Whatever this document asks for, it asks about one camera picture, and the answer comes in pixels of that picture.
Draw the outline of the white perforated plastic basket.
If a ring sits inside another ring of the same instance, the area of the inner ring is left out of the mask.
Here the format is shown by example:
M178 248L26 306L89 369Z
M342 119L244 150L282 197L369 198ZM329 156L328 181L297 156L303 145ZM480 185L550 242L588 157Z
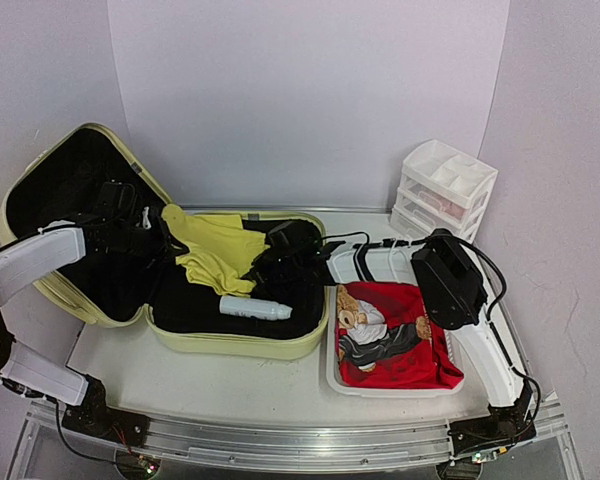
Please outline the white perforated plastic basket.
M417 280L411 269L411 249L408 247L389 247L379 248L367 251L364 255L338 254L334 268L334 277L339 285L346 285L354 282L369 283L402 283L417 286ZM335 307L336 307L336 287L335 287ZM360 397L376 398L415 398L415 397L436 397L450 395L458 391L464 383L452 390L378 390L378 389L360 389L344 385L340 379L335 360L335 307L333 310L333 319L329 327L330 348L333 355L328 358L331 365L327 368L328 382L334 390L346 394ZM450 359L456 365L454 355L450 351L448 336L446 335L447 347Z

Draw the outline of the white printed garment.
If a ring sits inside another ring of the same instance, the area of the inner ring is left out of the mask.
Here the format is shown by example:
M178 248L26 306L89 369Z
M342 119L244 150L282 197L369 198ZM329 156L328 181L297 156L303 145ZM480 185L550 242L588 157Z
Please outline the white printed garment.
M378 308L354 298L344 285L336 290L338 330L337 355L340 363L352 364L369 373L380 360L408 353L424 341L432 340L432 329L425 316L412 323L389 327Z

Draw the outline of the yellow garment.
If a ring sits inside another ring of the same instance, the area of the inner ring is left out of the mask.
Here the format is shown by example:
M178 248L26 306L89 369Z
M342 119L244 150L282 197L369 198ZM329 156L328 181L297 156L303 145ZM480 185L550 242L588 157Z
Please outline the yellow garment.
M251 294L255 282L245 275L269 248L265 234L244 228L238 214L188 215L175 204L166 205L161 218L188 249L176 257L188 282L210 287L221 296Z

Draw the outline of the red garment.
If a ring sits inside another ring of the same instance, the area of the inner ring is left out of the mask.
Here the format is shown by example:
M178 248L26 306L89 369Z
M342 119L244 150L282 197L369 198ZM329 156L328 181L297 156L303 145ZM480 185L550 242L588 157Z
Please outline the red garment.
M378 390L452 390L463 382L464 373L450 359L444 330L428 317L418 287L402 283L354 282L344 285L356 299L378 308L389 327L412 323L425 316L431 325L432 340L424 341L408 353L377 362L366 373L338 360L338 330L335 307L335 360L340 379L347 387Z

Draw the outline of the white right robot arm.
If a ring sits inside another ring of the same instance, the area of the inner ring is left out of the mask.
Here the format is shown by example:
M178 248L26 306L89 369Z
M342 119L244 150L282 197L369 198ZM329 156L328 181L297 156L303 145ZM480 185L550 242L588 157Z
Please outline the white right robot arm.
M437 327L450 331L479 372L489 399L489 414L453 424L453 439L509 443L532 434L541 401L539 383L517 368L492 314L504 298L507 284L488 296L473 262L493 261L469 241L436 228L416 240L365 239L349 235L302 239L298 224L288 221L267 235L268 249L252 261L245 275L273 292L278 286L304 281L323 286L354 282L407 284L419 289L424 311Z

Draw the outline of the white small bottle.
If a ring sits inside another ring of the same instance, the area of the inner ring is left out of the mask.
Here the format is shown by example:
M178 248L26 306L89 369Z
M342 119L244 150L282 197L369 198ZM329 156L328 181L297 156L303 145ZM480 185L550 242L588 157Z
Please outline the white small bottle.
M224 315L282 321L291 318L293 308L278 302L246 297L222 296L219 311Z

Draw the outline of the pale green hard-shell suitcase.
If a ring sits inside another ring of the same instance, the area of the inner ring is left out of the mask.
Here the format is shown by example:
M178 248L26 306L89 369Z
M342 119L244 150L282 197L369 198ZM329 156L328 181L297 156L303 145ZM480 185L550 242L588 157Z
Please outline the pale green hard-shell suitcase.
M166 191L109 128L87 123L41 154L6 194L0 241L8 243L54 221L77 223L92 214L105 182L132 184L132 215L160 220L172 204ZM266 321L224 315L210 287L187 281L177 255L153 258L96 253L36 283L56 305L88 324L122 328L144 321L168 348L293 360L310 353L328 323L328 291L318 285L281 286L270 299L293 308L291 318Z

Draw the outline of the white plastic drawer organizer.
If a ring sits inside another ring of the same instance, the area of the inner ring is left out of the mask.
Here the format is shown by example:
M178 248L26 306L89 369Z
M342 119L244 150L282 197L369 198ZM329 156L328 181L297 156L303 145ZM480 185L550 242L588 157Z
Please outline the white plastic drawer organizer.
M439 140L416 147L403 161L390 225L409 239L438 228L472 242L498 170Z

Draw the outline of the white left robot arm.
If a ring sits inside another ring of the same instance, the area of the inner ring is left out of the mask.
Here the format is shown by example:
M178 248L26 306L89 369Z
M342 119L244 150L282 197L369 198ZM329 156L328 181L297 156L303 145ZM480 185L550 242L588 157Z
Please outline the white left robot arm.
M79 224L54 221L0 246L0 384L21 396L46 398L75 408L74 417L94 437L114 428L102 381L67 366L69 336L52 330L65 312L34 301L36 283L58 269L109 249L123 254L157 254L168 249L170 235L161 220L129 223L107 220Z

